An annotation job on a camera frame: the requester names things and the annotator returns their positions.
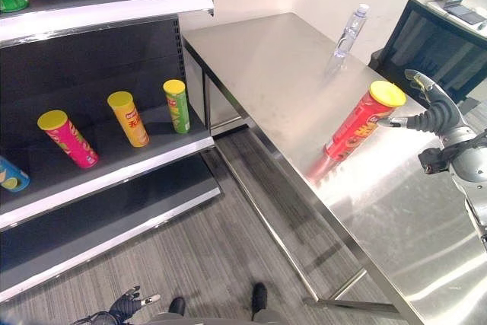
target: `floor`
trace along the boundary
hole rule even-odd
[[[316,220],[248,130],[219,138],[217,144],[316,289],[330,295],[358,269],[355,258]],[[132,318],[135,324],[165,311],[177,295],[187,300],[187,316],[249,319],[252,285],[263,281],[269,289],[269,307],[290,323],[406,324],[303,305],[305,287],[217,153],[209,151],[205,159],[224,194],[11,299],[0,311],[36,323],[66,324],[108,309],[116,297],[139,284],[142,296],[159,293],[162,299],[140,310]],[[368,277],[343,299],[386,301]]]

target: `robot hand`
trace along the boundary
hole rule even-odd
[[[119,299],[117,299],[108,312],[101,311],[93,314],[85,319],[81,319],[72,323],[72,325],[78,325],[82,323],[92,323],[93,325],[121,325],[125,323],[130,317],[138,310],[147,304],[159,301],[160,295],[152,295],[143,300],[138,300],[139,285],[132,287],[125,292]]]
[[[433,132],[440,138],[444,149],[424,150],[418,155],[421,165],[426,174],[450,171],[487,247],[487,129],[476,135],[457,105],[426,75],[416,70],[405,70],[405,75],[430,107],[417,116],[383,118],[377,123]]]

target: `shelf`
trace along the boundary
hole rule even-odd
[[[29,0],[23,11],[0,14],[0,47],[112,27],[185,11],[212,10],[213,0]]]
[[[72,162],[47,135],[27,151],[2,151],[12,161],[26,161],[19,166],[30,175],[30,185],[18,193],[0,190],[0,230],[212,146],[213,138],[188,108],[191,130],[183,135],[174,132],[166,105],[142,112],[150,138],[143,148],[129,144],[115,117],[81,130],[100,156],[87,170]]]
[[[0,301],[220,193],[199,155],[12,228],[1,236]]]

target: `person's foot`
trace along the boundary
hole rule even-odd
[[[176,297],[169,305],[169,311],[173,314],[179,314],[184,316],[184,310],[186,309],[186,301],[182,297]]]
[[[267,288],[259,282],[252,290],[252,320],[256,313],[267,307]]]

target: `white shelf edge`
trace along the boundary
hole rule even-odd
[[[68,269],[71,269],[90,259],[93,259],[97,255],[106,252],[107,250],[133,238],[134,236],[141,234],[144,231],[149,230],[150,228],[163,224],[166,221],[169,221],[172,217],[177,216],[191,209],[192,207],[195,207],[198,204],[203,203],[217,196],[218,194],[220,194],[220,189],[214,188],[213,190],[203,193],[202,195],[189,200],[188,202],[182,204],[181,206],[176,207],[175,209],[171,209],[170,211],[167,211],[162,215],[151,218],[150,220],[144,222],[143,224],[136,226],[124,232],[121,235],[115,236],[114,238],[105,241],[104,243],[99,244],[96,247],[93,247],[77,256],[72,257],[69,260],[66,260],[64,263],[60,263],[52,268],[49,268],[48,270],[42,273],[36,274],[35,276],[26,279],[25,281],[17,285],[5,289],[3,292],[0,292],[0,302],[6,301],[9,298],[14,297],[15,295],[18,295],[19,293],[34,287],[35,285],[39,285],[40,283],[45,282],[47,279],[51,279],[52,277],[57,276]]]
[[[39,199],[36,202],[22,206],[18,209],[6,212],[0,216],[0,229],[12,225],[12,227],[14,227],[18,222],[21,222],[29,217],[52,210],[57,206],[63,205],[64,203],[70,202],[82,196],[86,196],[89,193],[97,192],[98,190],[101,190],[107,186],[111,186],[125,179],[142,174],[147,170],[168,164],[171,161],[175,161],[180,158],[184,158],[187,155],[191,155],[201,151],[204,148],[208,148],[213,144],[213,138],[206,137],[188,145],[181,146],[180,148],[175,148],[174,150],[154,156],[153,158],[127,165],[126,167],[115,170],[101,177],[88,180],[67,190],[63,190],[46,198]]]
[[[27,37],[45,40],[58,31],[213,8],[213,0],[127,0],[12,14],[0,18],[0,43]]]

